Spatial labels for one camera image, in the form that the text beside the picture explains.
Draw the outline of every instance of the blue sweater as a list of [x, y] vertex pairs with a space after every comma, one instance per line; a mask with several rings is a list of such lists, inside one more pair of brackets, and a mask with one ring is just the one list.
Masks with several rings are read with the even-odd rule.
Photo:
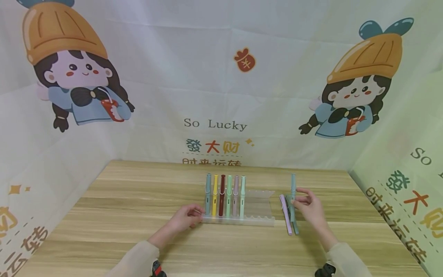
[[[124, 120], [131, 118], [131, 110], [128, 105], [115, 94], [110, 88], [105, 87], [111, 98], [118, 103], [117, 112]], [[49, 100], [59, 106], [60, 108], [71, 112], [74, 115], [77, 125], [83, 125], [92, 122], [99, 121], [113, 121], [105, 110], [101, 101], [98, 99], [92, 99], [91, 103], [79, 107], [75, 105], [71, 99], [71, 90], [67, 90], [58, 86], [52, 86], [49, 88]]]
[[[348, 119], [344, 117], [342, 120], [336, 123], [329, 123], [328, 119], [331, 116], [331, 114], [334, 112], [335, 108], [327, 103], [322, 103], [318, 108], [315, 110], [315, 116], [317, 117], [317, 121], [320, 124], [319, 129], [315, 133], [318, 137], [324, 137], [324, 138], [340, 138], [344, 137], [346, 134], [346, 127], [348, 125]], [[363, 116], [365, 116], [365, 119], [362, 120], [357, 125], [357, 132], [363, 132], [366, 129], [369, 128], [369, 126], [372, 123], [372, 110], [371, 107], [365, 105], [365, 111], [363, 112]]]

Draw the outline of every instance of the black bow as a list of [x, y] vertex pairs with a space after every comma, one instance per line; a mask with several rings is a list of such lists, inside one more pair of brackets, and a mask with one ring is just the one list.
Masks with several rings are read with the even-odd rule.
[[363, 106], [358, 106], [350, 110], [348, 110], [347, 108], [338, 108], [332, 112], [331, 116], [328, 119], [328, 122], [337, 123], [345, 117], [347, 119], [356, 118], [359, 117], [363, 113], [363, 111], [365, 111], [365, 108]]
[[105, 91], [107, 91], [106, 88], [102, 86], [98, 86], [93, 90], [84, 87], [76, 87], [71, 90], [71, 99], [75, 105], [84, 107], [91, 104], [92, 99], [94, 98], [100, 101], [109, 99], [109, 96]]

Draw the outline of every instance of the yellow pen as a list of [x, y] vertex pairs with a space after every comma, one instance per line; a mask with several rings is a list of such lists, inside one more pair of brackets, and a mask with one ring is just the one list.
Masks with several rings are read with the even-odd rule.
[[214, 188], [212, 190], [212, 217], [217, 214], [218, 175], [214, 174]]

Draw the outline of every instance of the red pen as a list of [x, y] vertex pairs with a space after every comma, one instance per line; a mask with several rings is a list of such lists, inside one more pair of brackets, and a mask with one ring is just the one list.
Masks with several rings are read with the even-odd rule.
[[225, 175], [222, 175], [220, 181], [220, 205], [218, 206], [218, 216], [223, 216], [224, 206], [225, 206]]

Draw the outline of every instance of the pink pen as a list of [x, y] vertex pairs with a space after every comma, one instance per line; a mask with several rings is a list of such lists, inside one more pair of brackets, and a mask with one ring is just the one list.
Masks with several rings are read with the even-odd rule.
[[232, 216], [237, 216], [237, 201], [238, 201], [238, 175], [235, 175], [234, 202], [232, 202]]
[[288, 207], [286, 205], [286, 199], [283, 194], [280, 194], [280, 202], [284, 214], [284, 220], [286, 221], [286, 228], [288, 229], [288, 235], [292, 236], [291, 222], [288, 215]]

